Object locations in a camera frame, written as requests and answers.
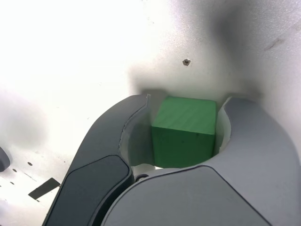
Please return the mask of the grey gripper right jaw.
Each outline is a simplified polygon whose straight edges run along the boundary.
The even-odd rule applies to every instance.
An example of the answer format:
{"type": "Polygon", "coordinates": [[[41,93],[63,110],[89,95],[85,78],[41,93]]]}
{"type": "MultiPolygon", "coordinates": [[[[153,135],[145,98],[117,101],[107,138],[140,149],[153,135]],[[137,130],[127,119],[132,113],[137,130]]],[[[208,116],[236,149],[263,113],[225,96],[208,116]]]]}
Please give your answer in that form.
{"type": "Polygon", "coordinates": [[[257,103],[230,97],[225,146],[204,163],[158,169],[124,191],[104,226],[298,226],[301,166],[285,130],[257,103]]]}

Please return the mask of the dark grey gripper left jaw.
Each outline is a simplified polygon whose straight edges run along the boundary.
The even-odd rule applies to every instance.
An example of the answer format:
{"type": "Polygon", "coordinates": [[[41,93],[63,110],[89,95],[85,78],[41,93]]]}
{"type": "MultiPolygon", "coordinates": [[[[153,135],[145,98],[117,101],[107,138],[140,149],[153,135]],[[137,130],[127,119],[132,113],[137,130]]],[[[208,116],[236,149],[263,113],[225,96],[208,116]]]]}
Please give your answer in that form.
{"type": "Polygon", "coordinates": [[[46,226],[99,226],[134,182],[133,166],[154,164],[150,95],[103,113],[84,137],[44,220],[46,226]]]}

